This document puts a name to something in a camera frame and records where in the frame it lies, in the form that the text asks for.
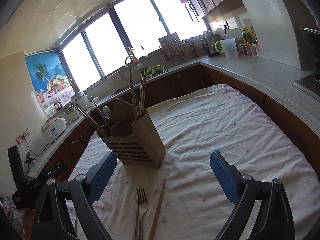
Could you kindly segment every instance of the speckled countertop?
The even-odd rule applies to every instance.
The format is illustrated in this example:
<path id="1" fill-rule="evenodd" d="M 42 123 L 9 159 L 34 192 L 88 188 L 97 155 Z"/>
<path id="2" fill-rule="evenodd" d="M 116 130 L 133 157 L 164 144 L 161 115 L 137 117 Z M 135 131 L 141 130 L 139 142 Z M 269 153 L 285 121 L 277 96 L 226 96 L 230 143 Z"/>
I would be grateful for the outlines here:
<path id="1" fill-rule="evenodd" d="M 271 97 L 300 118 L 320 137 L 320 102 L 293 85 L 295 80 L 311 74 L 312 69 L 300 70 L 253 56 L 240 55 L 236 59 L 227 59 L 224 55 L 212 58 L 203 56 L 177 65 L 166 66 L 168 68 L 167 72 L 148 80 L 147 83 L 199 64 L 232 76 Z M 129 88 L 113 96 L 111 96 L 113 94 L 111 92 L 110 95 L 100 99 L 98 106 L 124 95 L 128 90 Z M 38 156 L 38 161 L 30 167 L 29 176 L 36 177 L 39 175 L 54 152 L 83 119 L 84 117 L 81 115 L 71 123 L 60 137 L 49 145 L 41 156 Z"/>

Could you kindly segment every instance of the green vegetables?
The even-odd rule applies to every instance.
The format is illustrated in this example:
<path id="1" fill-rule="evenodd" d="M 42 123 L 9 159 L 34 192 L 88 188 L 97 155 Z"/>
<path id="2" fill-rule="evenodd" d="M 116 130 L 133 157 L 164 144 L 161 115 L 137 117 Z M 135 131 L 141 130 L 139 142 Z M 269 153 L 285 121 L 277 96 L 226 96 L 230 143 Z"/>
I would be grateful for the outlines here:
<path id="1" fill-rule="evenodd" d="M 162 72 L 164 72 L 164 67 L 161 65 L 156 65 L 147 69 L 148 78 L 159 75 Z"/>

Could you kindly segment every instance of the towel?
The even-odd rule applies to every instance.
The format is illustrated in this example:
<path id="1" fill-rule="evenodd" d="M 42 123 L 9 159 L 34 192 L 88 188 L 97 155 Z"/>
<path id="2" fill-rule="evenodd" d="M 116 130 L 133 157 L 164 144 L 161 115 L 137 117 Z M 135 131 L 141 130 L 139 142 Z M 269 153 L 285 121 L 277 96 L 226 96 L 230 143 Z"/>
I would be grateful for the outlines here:
<path id="1" fill-rule="evenodd" d="M 107 81 L 110 85 L 112 85 L 113 83 L 120 81 L 122 78 L 119 74 L 119 72 L 113 73 L 111 76 L 107 77 Z"/>

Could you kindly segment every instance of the chopsticks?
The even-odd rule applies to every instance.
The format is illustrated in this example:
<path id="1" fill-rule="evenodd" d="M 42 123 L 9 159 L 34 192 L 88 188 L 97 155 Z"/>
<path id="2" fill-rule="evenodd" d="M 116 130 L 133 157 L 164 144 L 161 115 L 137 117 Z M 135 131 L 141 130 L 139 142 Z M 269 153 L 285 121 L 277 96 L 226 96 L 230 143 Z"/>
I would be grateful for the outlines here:
<path id="1" fill-rule="evenodd" d="M 135 210 L 135 213 L 134 213 L 133 240 L 137 239 L 138 209 L 139 209 L 139 201 L 138 201 L 138 196 L 137 196 L 136 210 Z"/>
<path id="2" fill-rule="evenodd" d="M 106 118 L 104 117 L 103 113 L 100 111 L 99 107 L 97 106 L 96 102 L 93 100 L 93 97 L 91 97 L 92 102 L 94 103 L 94 106 L 97 108 L 98 113 L 101 115 L 102 119 L 104 120 L 104 122 L 106 123 L 107 126 L 109 126 L 108 121 L 106 120 Z"/>
<path id="3" fill-rule="evenodd" d="M 160 215 L 160 210 L 161 210 L 161 205 L 162 205 L 162 200 L 163 200 L 163 195 L 164 195 L 165 183 L 166 183 L 166 179 L 164 179 L 163 184 L 162 184 L 162 188 L 161 188 L 161 192 L 160 192 L 160 196 L 159 196 L 159 200 L 158 200 L 158 205 L 156 208 L 156 213 L 153 218 L 153 222 L 152 222 L 152 226 L 150 229 L 150 234 L 149 234 L 148 240 L 153 240 L 153 237 L 155 236 L 155 232 L 156 232 L 156 228 L 157 228 L 157 224 L 158 224 L 158 220 L 159 220 L 159 215 Z"/>
<path id="4" fill-rule="evenodd" d="M 76 103 L 79 111 L 81 112 L 81 114 L 89 121 L 89 123 L 91 123 L 99 132 L 101 132 L 105 137 L 108 137 L 107 133 L 105 130 L 103 130 L 103 128 L 97 124 L 97 122 L 95 120 L 92 119 L 91 116 L 89 116 L 82 108 L 81 106 L 78 105 L 78 103 Z"/>
<path id="5" fill-rule="evenodd" d="M 146 90 L 146 79 L 147 79 L 147 69 L 143 68 L 141 73 L 141 82 L 140 82 L 140 98 L 139 98 L 139 112 L 138 117 L 142 116 L 144 109 L 144 98 Z"/>
<path id="6" fill-rule="evenodd" d="M 131 87 L 131 97 L 132 97 L 132 104 L 133 104 L 134 119 L 137 120 L 138 119 L 137 102 L 136 102 L 136 96 L 134 94 L 132 72 L 131 72 L 130 66 L 129 66 L 129 74 L 130 74 L 130 87 Z"/>

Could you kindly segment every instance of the palm tree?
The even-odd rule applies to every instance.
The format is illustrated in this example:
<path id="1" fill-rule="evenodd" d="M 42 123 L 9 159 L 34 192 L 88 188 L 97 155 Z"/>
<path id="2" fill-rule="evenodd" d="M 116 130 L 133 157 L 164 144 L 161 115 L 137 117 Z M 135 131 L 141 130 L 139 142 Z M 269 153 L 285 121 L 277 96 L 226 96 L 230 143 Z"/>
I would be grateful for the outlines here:
<path id="1" fill-rule="evenodd" d="M 47 65 L 46 64 L 36 64 L 36 68 L 37 68 L 37 72 L 35 73 L 35 76 L 37 77 L 37 79 L 41 82 L 44 80 L 47 80 L 48 82 L 50 82 L 47 79 L 47 75 L 49 75 L 49 71 L 47 70 Z"/>
<path id="2" fill-rule="evenodd" d="M 56 65 L 56 66 L 54 67 L 54 72 L 55 72 L 58 76 L 63 75 L 62 68 L 61 68 L 59 65 Z"/>

